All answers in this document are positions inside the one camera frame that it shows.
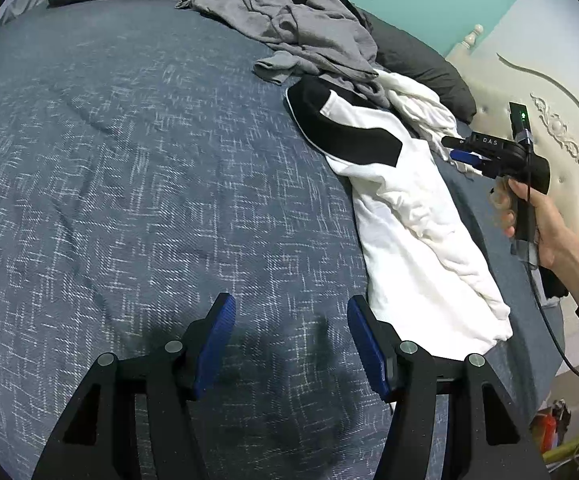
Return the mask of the person right hand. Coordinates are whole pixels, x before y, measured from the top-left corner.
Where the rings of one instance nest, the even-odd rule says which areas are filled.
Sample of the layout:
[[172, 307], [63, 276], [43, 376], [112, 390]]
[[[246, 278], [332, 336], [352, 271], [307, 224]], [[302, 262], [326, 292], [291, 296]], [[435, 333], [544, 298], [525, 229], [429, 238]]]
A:
[[529, 199], [535, 208], [539, 263], [555, 274], [579, 304], [579, 236], [566, 225], [553, 200], [514, 179], [507, 180], [506, 186], [498, 184], [493, 194], [492, 203], [500, 213], [507, 237], [515, 235], [517, 223], [511, 209], [512, 194], [521, 200]]

